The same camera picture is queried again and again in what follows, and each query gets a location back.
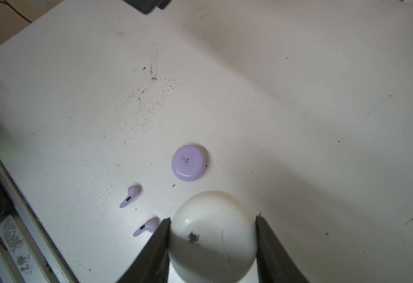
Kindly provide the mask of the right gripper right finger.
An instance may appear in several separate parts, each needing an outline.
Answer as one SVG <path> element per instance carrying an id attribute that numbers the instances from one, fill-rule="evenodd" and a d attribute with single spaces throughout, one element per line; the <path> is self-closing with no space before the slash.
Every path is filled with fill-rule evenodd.
<path id="1" fill-rule="evenodd" d="M 262 216 L 256 216 L 256 228 L 258 282 L 308 283 Z"/>

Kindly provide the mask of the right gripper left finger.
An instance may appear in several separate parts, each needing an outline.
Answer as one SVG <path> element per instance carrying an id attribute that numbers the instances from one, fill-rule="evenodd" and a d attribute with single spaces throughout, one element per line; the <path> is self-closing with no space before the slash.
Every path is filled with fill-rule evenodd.
<path id="1" fill-rule="evenodd" d="M 118 283 L 167 283 L 169 277 L 169 232 L 171 219 L 163 219 Z"/>

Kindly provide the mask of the white earbud charging case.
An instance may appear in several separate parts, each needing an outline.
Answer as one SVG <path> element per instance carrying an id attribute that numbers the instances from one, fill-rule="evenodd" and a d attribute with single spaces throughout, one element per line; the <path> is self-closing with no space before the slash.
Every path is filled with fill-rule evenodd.
<path id="1" fill-rule="evenodd" d="M 199 193 L 171 221 L 169 258 L 186 283 L 237 283 L 256 254 L 256 224 L 247 208 L 228 193 Z"/>

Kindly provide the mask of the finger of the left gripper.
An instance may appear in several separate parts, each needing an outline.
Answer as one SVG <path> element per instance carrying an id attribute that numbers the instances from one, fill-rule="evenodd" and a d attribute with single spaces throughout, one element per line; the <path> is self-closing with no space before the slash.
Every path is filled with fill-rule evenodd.
<path id="1" fill-rule="evenodd" d="M 165 9 L 171 0 L 124 0 L 124 2 L 142 14 L 149 14 L 155 8 Z"/>

